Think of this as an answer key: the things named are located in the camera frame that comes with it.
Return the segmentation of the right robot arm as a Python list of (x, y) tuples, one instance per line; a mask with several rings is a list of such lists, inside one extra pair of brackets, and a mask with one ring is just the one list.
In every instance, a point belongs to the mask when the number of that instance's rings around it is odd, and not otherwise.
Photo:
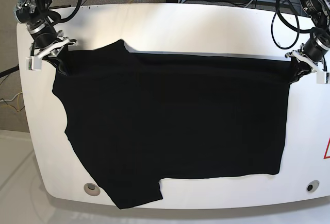
[(66, 18), (50, 10), (52, 1), (18, 0), (13, 13), (18, 23), (26, 25), (33, 39), (30, 56), (27, 58), (27, 68), (31, 71), (39, 71), (42, 68), (42, 61), (47, 61), (59, 73), (67, 75), (69, 70), (60, 54), (63, 50), (68, 51), (69, 46), (75, 46), (77, 40), (66, 37), (62, 30), (57, 31), (55, 25), (70, 21), (79, 11), (82, 0), (77, 1), (75, 9)]

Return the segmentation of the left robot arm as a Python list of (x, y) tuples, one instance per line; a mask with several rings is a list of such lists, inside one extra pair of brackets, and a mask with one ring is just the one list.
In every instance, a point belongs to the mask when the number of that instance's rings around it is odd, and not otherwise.
[[(294, 13), (296, 26), (291, 25), (281, 14), (281, 0), (275, 1), (275, 14), (271, 22), (271, 37), (274, 44), (282, 50), (289, 50), (297, 43), (301, 34), (308, 34), (309, 39), (300, 45), (298, 50), (285, 54), (290, 59), (289, 82), (294, 83), (301, 77), (310, 73), (316, 73), (318, 84), (329, 84), (329, 70), (325, 55), (329, 52), (329, 0), (300, 0), (302, 10), (311, 18), (314, 27), (302, 29), (300, 27), (298, 13), (290, 0), (283, 0)], [(296, 32), (296, 38), (288, 47), (280, 46), (274, 37), (273, 25), (275, 18), (289, 29)]]

